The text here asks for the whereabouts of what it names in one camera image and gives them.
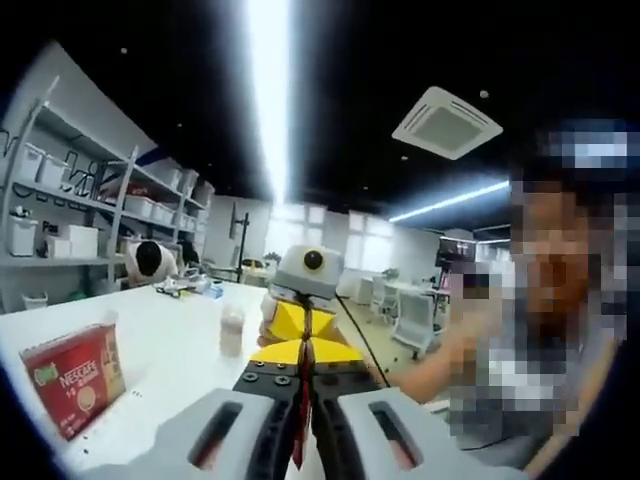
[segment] nescafe box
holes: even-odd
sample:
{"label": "nescafe box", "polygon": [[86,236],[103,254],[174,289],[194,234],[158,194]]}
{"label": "nescafe box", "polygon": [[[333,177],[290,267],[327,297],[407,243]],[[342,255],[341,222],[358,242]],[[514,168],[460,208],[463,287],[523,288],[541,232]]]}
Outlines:
{"label": "nescafe box", "polygon": [[60,434],[71,440],[124,391],[115,324],[91,325],[20,354]]}

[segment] white chair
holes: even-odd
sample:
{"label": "white chair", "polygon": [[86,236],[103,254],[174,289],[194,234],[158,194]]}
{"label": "white chair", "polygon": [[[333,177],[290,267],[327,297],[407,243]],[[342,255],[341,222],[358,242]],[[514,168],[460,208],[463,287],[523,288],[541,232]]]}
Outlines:
{"label": "white chair", "polygon": [[398,310],[398,292],[386,284],[383,277],[373,277],[373,294],[371,296],[371,312],[393,324]]}
{"label": "white chair", "polygon": [[433,300],[425,295],[400,292],[398,321],[393,338],[413,350],[413,359],[424,354],[431,345],[433,332]]}

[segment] metal shelving unit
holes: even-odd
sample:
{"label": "metal shelving unit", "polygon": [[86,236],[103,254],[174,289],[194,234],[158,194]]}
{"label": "metal shelving unit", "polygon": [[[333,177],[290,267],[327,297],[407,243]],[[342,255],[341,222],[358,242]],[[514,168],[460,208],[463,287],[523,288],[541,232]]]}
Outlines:
{"label": "metal shelving unit", "polygon": [[[151,227],[161,228],[165,232],[167,230],[171,231],[173,242],[176,242],[178,240],[179,232],[192,232],[192,230],[180,228],[180,220],[184,212],[185,203],[200,209],[204,209],[205,207],[186,196],[186,185],[188,182],[184,182],[185,188],[183,191],[178,191],[170,185],[160,181],[142,167],[136,165],[135,161],[138,157],[137,147],[133,149],[133,152],[128,158],[125,158],[122,154],[114,152],[108,146],[101,143],[92,135],[91,132],[87,132],[81,126],[75,125],[71,120],[65,117],[63,112],[50,105],[48,99],[58,81],[59,77],[56,77],[44,95],[35,102],[19,131],[17,141],[14,142],[12,150],[8,154],[7,173],[5,175],[4,184],[2,185],[2,209],[0,211],[0,268],[107,266],[108,280],[113,284],[115,282],[115,266],[124,263],[124,257],[116,254],[116,243],[122,218],[136,220]],[[56,190],[37,182],[19,179],[17,177],[19,162],[22,160],[25,142],[27,141],[34,125],[48,134],[55,136],[59,140],[62,140],[63,143],[68,144],[71,149],[82,151],[83,153],[86,153],[89,158],[100,161],[103,167],[103,173],[107,168],[120,170],[122,181],[118,190],[115,205],[101,201],[97,198],[95,192],[90,196],[81,197],[74,193]],[[174,200],[178,200],[179,207],[173,224],[167,225],[158,223],[150,218],[135,215],[123,209],[127,187],[131,179],[136,182],[149,185],[150,188],[163,192]],[[91,259],[53,259],[39,257],[18,258],[12,257],[6,253],[9,204],[14,185],[58,200],[64,200],[72,205],[85,207],[88,212],[88,215],[86,216],[87,220],[85,222],[86,226],[92,226],[93,213],[95,211],[113,214],[113,222],[111,225],[109,242],[107,244],[107,256],[105,258]]]}

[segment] window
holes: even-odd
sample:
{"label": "window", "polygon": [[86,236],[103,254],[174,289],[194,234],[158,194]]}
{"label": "window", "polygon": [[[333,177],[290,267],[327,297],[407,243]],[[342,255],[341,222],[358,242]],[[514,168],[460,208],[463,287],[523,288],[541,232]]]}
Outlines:
{"label": "window", "polygon": [[264,242],[265,255],[284,255],[293,245],[322,245],[325,210],[316,205],[274,205]]}
{"label": "window", "polygon": [[382,272],[389,268],[393,251],[393,224],[371,215],[349,212],[348,268]]}

